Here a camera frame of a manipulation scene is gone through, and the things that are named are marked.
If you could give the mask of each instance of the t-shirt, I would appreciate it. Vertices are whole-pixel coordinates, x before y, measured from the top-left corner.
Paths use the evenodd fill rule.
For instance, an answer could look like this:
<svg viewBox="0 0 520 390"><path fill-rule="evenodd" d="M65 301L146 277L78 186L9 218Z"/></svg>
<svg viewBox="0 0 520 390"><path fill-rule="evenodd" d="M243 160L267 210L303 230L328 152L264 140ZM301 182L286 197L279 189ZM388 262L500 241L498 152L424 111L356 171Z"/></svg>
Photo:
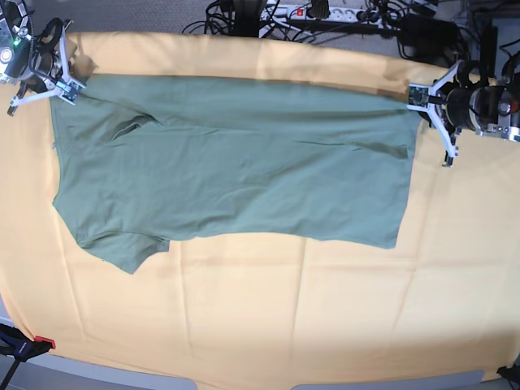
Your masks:
<svg viewBox="0 0 520 390"><path fill-rule="evenodd" d="M309 84L95 76L51 102L54 206L79 246L133 273L170 240L278 232L392 248L419 117Z"/></svg>

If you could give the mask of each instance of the electronic device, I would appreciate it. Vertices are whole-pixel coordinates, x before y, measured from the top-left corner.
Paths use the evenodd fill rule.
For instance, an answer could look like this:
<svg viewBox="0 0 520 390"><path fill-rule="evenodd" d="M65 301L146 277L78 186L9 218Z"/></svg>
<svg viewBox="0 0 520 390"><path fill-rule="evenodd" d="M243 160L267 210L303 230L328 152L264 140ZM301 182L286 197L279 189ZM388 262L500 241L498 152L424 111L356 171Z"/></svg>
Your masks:
<svg viewBox="0 0 520 390"><path fill-rule="evenodd" d="M19 83L9 115L19 106L53 96L74 104L85 88L69 72L65 32L70 23L52 19L35 35L24 0L0 0L0 83Z"/></svg>
<svg viewBox="0 0 520 390"><path fill-rule="evenodd" d="M520 52L504 65L496 84L490 84L477 61L459 60L432 85L409 85L408 108L426 116L442 138L444 165L451 167L458 156L455 145L462 129L481 137L520 142ZM471 72L479 70L480 80Z"/></svg>

